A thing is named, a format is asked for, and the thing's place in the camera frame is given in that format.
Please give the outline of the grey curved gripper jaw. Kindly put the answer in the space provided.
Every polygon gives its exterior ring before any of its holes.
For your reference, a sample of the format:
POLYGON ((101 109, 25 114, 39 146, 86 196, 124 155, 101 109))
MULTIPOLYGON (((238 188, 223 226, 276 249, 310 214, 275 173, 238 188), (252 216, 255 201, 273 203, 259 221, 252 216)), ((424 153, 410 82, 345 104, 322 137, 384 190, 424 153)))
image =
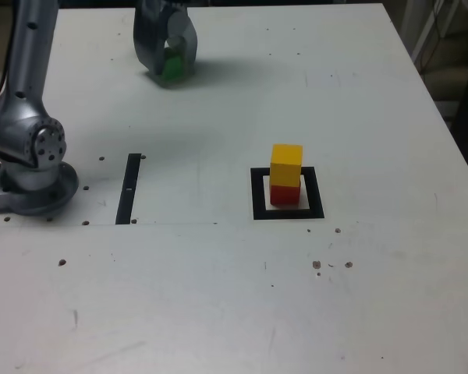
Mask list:
POLYGON ((197 57, 197 32, 186 9, 172 10, 167 22, 166 43, 183 60, 186 71, 192 71, 197 57))
POLYGON ((161 13, 164 1, 138 1, 133 22, 133 43, 139 62, 153 76, 165 67, 165 28, 161 13))

